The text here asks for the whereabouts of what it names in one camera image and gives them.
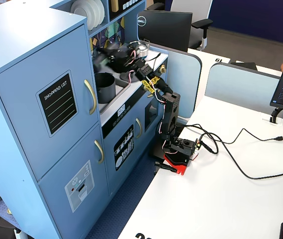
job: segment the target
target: gold cabinet handle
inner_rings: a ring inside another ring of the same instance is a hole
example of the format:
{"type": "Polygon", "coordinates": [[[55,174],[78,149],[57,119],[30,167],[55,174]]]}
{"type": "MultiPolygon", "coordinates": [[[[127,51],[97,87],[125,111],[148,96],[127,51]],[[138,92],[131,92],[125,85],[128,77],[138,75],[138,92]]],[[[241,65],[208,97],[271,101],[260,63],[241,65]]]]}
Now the gold cabinet handle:
{"type": "Polygon", "coordinates": [[[93,88],[91,87],[90,83],[88,82],[88,80],[84,80],[84,83],[85,83],[85,86],[89,89],[89,91],[91,92],[91,95],[93,97],[93,100],[94,100],[94,106],[93,108],[90,110],[90,115],[92,115],[95,110],[96,110],[96,107],[97,107],[97,100],[96,100],[96,96],[95,96],[95,93],[94,93],[94,90],[93,88]]]}
{"type": "Polygon", "coordinates": [[[97,140],[95,140],[95,145],[97,146],[97,148],[100,150],[100,153],[101,153],[101,160],[99,160],[98,163],[102,163],[103,160],[105,159],[105,155],[103,153],[103,149],[102,149],[101,145],[98,143],[97,140]]]}
{"type": "Polygon", "coordinates": [[[137,123],[139,124],[140,127],[140,134],[136,136],[136,138],[139,138],[142,135],[142,126],[141,126],[141,122],[138,118],[136,118],[137,123]]]}

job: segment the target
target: white cable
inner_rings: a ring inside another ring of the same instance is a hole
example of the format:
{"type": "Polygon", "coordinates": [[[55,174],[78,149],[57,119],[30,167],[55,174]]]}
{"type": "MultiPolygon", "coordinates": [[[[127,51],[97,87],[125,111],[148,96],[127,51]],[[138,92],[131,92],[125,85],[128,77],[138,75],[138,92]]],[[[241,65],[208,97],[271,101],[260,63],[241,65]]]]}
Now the white cable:
{"type": "Polygon", "coordinates": [[[163,150],[163,147],[165,146],[165,144],[166,144],[166,140],[165,140],[165,142],[163,143],[163,145],[162,145],[162,151],[164,152],[164,153],[167,153],[167,154],[176,154],[177,152],[174,152],[174,153],[169,153],[169,152],[165,152],[164,150],[163,150]]]}
{"type": "Polygon", "coordinates": [[[152,81],[148,78],[148,76],[146,76],[146,78],[148,79],[148,81],[149,81],[150,84],[152,85],[152,88],[155,90],[155,97],[157,98],[157,101],[159,101],[159,102],[165,104],[166,102],[161,101],[161,100],[158,99],[158,97],[157,97],[157,91],[156,91],[156,88],[155,88],[155,86],[153,85],[152,81]]]}
{"type": "MultiPolygon", "coordinates": [[[[165,118],[165,110],[166,110],[166,105],[163,105],[163,116],[162,116],[162,121],[165,118]]],[[[160,123],[160,127],[159,127],[159,134],[162,134],[161,132],[161,125],[162,125],[162,121],[160,123]]]]}

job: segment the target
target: black pot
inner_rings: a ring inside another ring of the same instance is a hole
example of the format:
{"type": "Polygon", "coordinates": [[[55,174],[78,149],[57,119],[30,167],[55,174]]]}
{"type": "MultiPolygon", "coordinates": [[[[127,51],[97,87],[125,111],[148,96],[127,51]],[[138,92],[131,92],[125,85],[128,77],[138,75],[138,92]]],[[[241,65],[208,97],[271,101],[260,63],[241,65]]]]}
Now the black pot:
{"type": "Polygon", "coordinates": [[[115,78],[110,73],[95,74],[97,97],[99,104],[108,104],[116,97],[115,78]]]}

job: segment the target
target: floor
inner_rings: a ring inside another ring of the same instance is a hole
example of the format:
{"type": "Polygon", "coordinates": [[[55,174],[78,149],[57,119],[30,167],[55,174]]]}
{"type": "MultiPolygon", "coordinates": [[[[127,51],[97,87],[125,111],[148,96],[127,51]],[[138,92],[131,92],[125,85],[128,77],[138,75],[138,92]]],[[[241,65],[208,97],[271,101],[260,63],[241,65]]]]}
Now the floor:
{"type": "Polygon", "coordinates": [[[155,159],[146,151],[86,239],[117,239],[154,178],[155,159]]]}
{"type": "Polygon", "coordinates": [[[280,70],[283,43],[210,28],[205,52],[230,58],[231,61],[255,62],[256,65],[280,70]]]}

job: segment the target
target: black cable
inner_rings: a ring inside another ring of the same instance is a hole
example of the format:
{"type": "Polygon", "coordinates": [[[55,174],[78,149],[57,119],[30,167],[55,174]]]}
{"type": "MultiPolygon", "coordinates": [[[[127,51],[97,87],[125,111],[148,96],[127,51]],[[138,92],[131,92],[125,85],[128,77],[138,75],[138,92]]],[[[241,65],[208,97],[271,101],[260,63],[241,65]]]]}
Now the black cable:
{"type": "Polygon", "coordinates": [[[219,153],[219,147],[217,145],[217,140],[214,139],[214,137],[209,134],[208,131],[206,131],[205,129],[202,128],[202,126],[199,124],[199,123],[196,123],[196,124],[188,124],[188,125],[176,125],[176,127],[194,127],[194,128],[198,128],[198,129],[201,129],[205,134],[207,134],[209,136],[209,138],[214,142],[214,145],[215,145],[215,148],[216,148],[216,151],[214,152],[209,146],[207,146],[205,143],[203,143],[203,147],[206,148],[210,153],[213,153],[213,154],[218,154],[219,153]]]}
{"type": "Polygon", "coordinates": [[[226,147],[225,143],[222,141],[222,139],[221,139],[219,136],[217,136],[217,135],[214,134],[214,133],[210,133],[210,132],[208,132],[208,133],[203,133],[203,134],[201,135],[199,141],[201,141],[202,137],[203,137],[204,135],[206,135],[206,134],[207,134],[207,135],[214,135],[215,137],[217,137],[217,138],[219,139],[219,142],[221,142],[221,143],[223,144],[225,150],[228,152],[228,154],[229,154],[230,157],[232,158],[232,160],[233,160],[233,162],[235,163],[235,165],[238,167],[238,169],[241,171],[241,173],[242,173],[245,177],[247,177],[247,178],[249,178],[249,179],[253,179],[253,180],[261,180],[261,179],[276,178],[276,177],[281,177],[281,176],[283,176],[283,173],[277,174],[277,175],[273,175],[273,176],[259,177],[259,178],[253,178],[253,177],[248,176],[248,175],[241,169],[241,167],[238,165],[238,163],[237,163],[236,160],[234,159],[233,155],[230,153],[230,151],[229,151],[228,148],[226,147]]]}
{"type": "MultiPolygon", "coordinates": [[[[203,129],[202,126],[198,123],[197,124],[191,124],[191,125],[180,125],[180,126],[177,126],[177,127],[193,127],[193,126],[196,126],[196,125],[198,125],[200,127],[200,129],[203,129]]],[[[262,142],[270,141],[270,140],[283,141],[283,136],[278,136],[276,138],[260,139],[260,138],[256,137],[255,135],[253,135],[251,132],[249,132],[247,129],[242,128],[241,131],[239,132],[239,134],[236,136],[236,138],[231,143],[227,143],[227,142],[223,142],[223,141],[222,142],[225,143],[225,144],[233,144],[238,139],[238,137],[241,135],[241,133],[243,131],[246,131],[252,137],[254,137],[254,138],[256,138],[256,139],[258,139],[259,141],[262,141],[262,142]]]]}
{"type": "Polygon", "coordinates": [[[158,53],[158,55],[157,55],[156,57],[154,57],[154,58],[152,58],[152,59],[150,59],[150,60],[147,60],[147,61],[152,61],[152,60],[154,60],[154,59],[157,59],[159,56],[161,56],[161,53],[158,53]]]}

